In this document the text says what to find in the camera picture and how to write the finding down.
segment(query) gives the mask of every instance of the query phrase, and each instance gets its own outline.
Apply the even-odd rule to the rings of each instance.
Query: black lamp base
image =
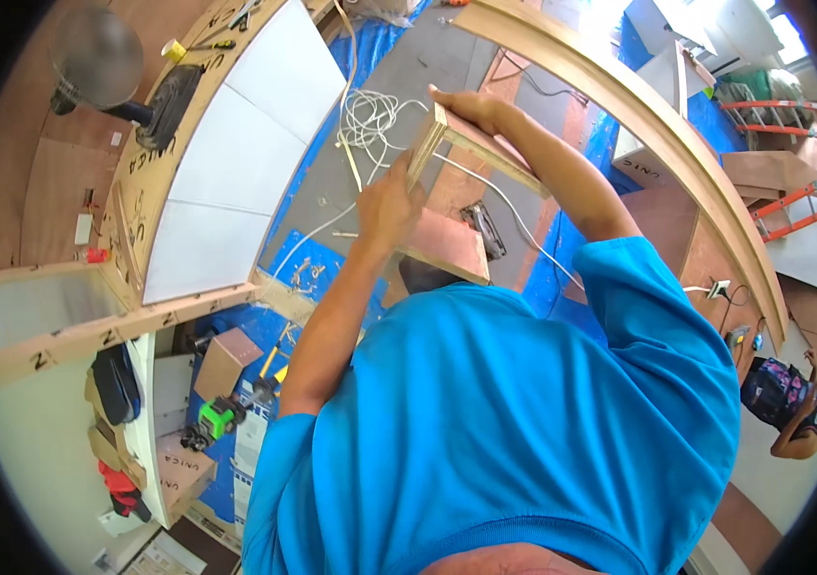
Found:
[[[168,147],[203,74],[203,66],[182,64],[165,75],[150,98],[152,119],[137,128],[137,144],[156,151]]]

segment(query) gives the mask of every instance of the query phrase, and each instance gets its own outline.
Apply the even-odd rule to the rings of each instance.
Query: screwdriver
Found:
[[[232,50],[235,48],[235,40],[223,40],[214,44],[203,44],[191,46],[189,50]]]

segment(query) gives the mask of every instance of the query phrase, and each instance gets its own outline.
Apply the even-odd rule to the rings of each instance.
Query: tangled white wire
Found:
[[[400,146],[395,144],[390,144],[388,140],[386,140],[386,132],[389,131],[393,126],[396,125],[396,121],[398,118],[398,113],[403,108],[405,108],[408,104],[418,104],[425,112],[428,111],[428,107],[425,106],[422,102],[416,99],[405,100],[402,103],[399,103],[398,98],[395,96],[390,96],[387,94],[381,94],[379,92],[374,92],[372,90],[354,90],[348,94],[348,96],[344,100],[343,110],[341,116],[338,118],[338,134],[337,139],[338,143],[336,145],[343,145],[345,147],[345,152],[348,154],[348,159],[351,165],[351,171],[354,174],[354,179],[357,183],[358,193],[361,192],[363,189],[363,185],[370,184],[373,181],[373,176],[376,175],[378,169],[390,167],[390,164],[385,164],[384,160],[386,157],[386,152],[389,151],[389,148],[393,148],[394,150],[406,150],[408,146]],[[366,114],[365,119],[359,118],[359,111],[363,116]],[[374,155],[374,152],[371,150],[371,147],[375,144],[382,144],[382,149],[379,151],[379,155]],[[364,184],[361,183],[360,175],[358,174],[357,167],[354,165],[353,158],[350,155],[350,148],[355,147],[362,149],[364,152],[367,153],[367,156],[373,161],[373,170],[370,172],[370,176],[367,177],[366,182]],[[511,200],[508,199],[504,192],[499,190],[497,186],[493,183],[488,181],[486,178],[482,178],[476,172],[473,172],[469,169],[466,169],[463,166],[460,166],[453,160],[444,157],[440,154],[434,154],[435,156],[441,158],[444,162],[455,166],[468,175],[476,178],[490,188],[495,190],[498,193],[499,197],[504,200],[505,203],[508,204],[508,207],[511,208],[511,211],[514,213],[514,218],[517,220],[517,224],[520,225],[521,229],[524,230],[526,236],[530,239],[530,242],[537,247],[537,249],[543,253],[544,256],[549,258],[549,260],[554,263],[560,270],[562,270],[565,275],[569,276],[569,279],[574,282],[582,290],[584,286],[581,285],[575,277],[569,273],[568,270],[565,269],[562,264],[560,264],[555,258],[553,258],[542,246],[538,244],[538,242],[533,237],[533,234],[530,233],[530,230],[527,229],[526,224],[524,224],[524,220],[521,218],[520,213],[517,213],[517,209],[514,208],[514,205],[511,203]],[[342,213],[338,214],[331,220],[325,222],[324,224],[317,227],[315,230],[307,234],[303,237],[299,242],[293,246],[290,252],[288,252],[287,256],[281,261],[280,265],[278,266],[277,270],[274,271],[274,275],[272,276],[272,280],[277,280],[278,273],[280,272],[281,268],[284,267],[284,264],[290,260],[293,252],[297,250],[303,243],[306,242],[307,239],[315,236],[322,230],[329,227],[331,224],[336,223],[340,220],[344,215],[351,210],[354,209],[356,203],[352,203],[348,208],[346,208]]]

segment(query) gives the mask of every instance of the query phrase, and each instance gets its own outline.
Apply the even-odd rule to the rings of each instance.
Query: blue t-shirt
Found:
[[[245,573],[418,573],[512,542],[679,569],[735,461],[731,354],[644,238],[588,244],[574,267],[608,349],[468,283],[367,329],[318,417],[268,429]]]

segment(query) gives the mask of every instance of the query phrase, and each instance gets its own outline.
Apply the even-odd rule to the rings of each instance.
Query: black bag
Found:
[[[759,369],[749,374],[741,387],[741,403],[757,416],[757,419],[782,429],[789,423],[793,414],[787,398],[789,384],[795,378],[801,380],[802,374],[794,366],[785,370],[786,374],[778,376],[769,369]]]
[[[112,425],[127,423],[140,415],[140,392],[123,343],[98,352],[92,362],[92,375],[105,417]]]

